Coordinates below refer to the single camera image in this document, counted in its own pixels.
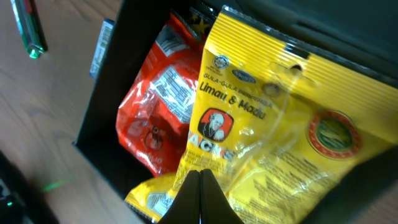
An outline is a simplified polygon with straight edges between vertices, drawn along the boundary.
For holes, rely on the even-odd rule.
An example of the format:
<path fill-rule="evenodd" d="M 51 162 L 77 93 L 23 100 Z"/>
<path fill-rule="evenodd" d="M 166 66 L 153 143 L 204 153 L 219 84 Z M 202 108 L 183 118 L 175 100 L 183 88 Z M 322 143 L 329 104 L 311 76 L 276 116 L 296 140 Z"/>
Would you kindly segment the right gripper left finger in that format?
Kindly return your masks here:
<path fill-rule="evenodd" d="M 172 206 L 158 224 L 199 224 L 200 223 L 200 173 L 191 170 Z"/>

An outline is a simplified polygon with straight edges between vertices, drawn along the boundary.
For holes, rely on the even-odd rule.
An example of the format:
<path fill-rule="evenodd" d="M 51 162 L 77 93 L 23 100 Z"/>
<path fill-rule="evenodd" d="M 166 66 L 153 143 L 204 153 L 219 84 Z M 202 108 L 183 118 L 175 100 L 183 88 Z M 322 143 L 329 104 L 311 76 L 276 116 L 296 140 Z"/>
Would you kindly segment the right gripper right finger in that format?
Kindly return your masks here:
<path fill-rule="evenodd" d="M 209 169 L 200 171 L 201 224 L 243 224 Z"/>

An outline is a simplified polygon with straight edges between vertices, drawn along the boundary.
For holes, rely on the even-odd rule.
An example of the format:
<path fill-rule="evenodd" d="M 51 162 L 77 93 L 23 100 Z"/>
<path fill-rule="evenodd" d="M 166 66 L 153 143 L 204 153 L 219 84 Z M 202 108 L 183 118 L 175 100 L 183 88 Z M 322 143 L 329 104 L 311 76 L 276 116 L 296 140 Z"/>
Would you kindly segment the red snack bag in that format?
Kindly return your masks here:
<path fill-rule="evenodd" d="M 118 108 L 119 143 L 154 176 L 177 170 L 185 151 L 203 45 L 171 14 Z"/>

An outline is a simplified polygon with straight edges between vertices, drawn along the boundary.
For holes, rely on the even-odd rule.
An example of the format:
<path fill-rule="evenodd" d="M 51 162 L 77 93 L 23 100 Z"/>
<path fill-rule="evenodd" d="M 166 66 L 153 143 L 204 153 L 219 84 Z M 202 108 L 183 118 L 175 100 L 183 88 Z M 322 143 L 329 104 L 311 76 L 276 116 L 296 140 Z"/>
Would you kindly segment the yellow snack bag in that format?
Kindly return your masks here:
<path fill-rule="evenodd" d="M 206 40 L 177 171 L 126 202 L 158 223 L 209 169 L 243 223 L 300 223 L 356 166 L 397 146 L 397 88 L 223 6 Z"/>

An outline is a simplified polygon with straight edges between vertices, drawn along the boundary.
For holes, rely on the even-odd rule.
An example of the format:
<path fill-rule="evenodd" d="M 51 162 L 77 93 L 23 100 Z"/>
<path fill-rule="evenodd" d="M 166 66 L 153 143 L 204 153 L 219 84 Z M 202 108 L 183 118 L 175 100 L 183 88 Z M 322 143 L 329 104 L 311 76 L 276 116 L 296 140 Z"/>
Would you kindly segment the small blue gum pack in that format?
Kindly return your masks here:
<path fill-rule="evenodd" d="M 105 50 L 109 44 L 113 26 L 114 21 L 108 18 L 104 19 L 89 71 L 90 77 L 93 79 L 97 79 Z"/>

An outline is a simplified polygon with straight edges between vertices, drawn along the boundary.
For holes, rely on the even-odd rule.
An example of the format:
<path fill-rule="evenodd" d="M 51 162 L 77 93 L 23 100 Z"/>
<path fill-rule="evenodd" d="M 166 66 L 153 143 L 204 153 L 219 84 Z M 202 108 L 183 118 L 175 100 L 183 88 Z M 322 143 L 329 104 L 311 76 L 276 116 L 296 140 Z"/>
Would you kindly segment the black box container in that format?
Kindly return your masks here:
<path fill-rule="evenodd" d="M 125 0 L 86 110 L 75 147 L 120 198 L 152 174 L 118 141 L 116 115 L 171 8 L 180 1 Z M 397 149 L 354 168 L 304 219 L 304 223 L 351 223 L 397 186 Z"/>

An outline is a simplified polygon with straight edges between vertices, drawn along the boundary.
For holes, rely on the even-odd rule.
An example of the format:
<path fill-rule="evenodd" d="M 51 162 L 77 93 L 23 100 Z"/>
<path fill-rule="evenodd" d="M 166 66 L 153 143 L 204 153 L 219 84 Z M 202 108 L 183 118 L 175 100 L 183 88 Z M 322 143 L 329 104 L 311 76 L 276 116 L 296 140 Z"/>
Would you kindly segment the green bar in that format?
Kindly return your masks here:
<path fill-rule="evenodd" d="M 34 0 L 10 0 L 25 51 L 38 59 L 48 50 Z"/>

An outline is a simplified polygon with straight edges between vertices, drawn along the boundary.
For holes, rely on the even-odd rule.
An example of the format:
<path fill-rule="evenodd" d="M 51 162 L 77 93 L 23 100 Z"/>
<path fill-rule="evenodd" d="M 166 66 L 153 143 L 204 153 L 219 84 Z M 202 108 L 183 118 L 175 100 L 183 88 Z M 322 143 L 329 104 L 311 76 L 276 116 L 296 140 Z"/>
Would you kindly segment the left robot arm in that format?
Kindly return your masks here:
<path fill-rule="evenodd" d="M 1 224 L 57 223 L 41 192 L 1 154 Z"/>

